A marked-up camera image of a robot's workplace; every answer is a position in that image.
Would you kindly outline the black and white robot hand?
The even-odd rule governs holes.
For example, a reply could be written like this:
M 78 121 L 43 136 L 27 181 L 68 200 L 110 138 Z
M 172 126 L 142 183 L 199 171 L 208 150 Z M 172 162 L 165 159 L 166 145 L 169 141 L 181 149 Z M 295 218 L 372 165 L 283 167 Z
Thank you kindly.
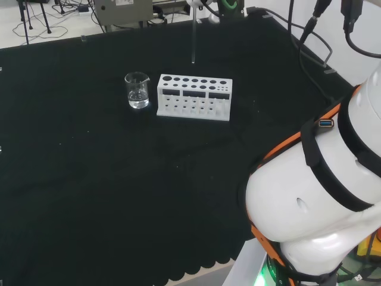
M 187 4 L 193 9 L 200 10 L 205 8 L 210 12 L 208 21 L 212 24 L 219 24 L 220 20 L 229 20 L 233 18 L 245 18 L 247 16 L 245 1 L 192 1 L 186 0 Z

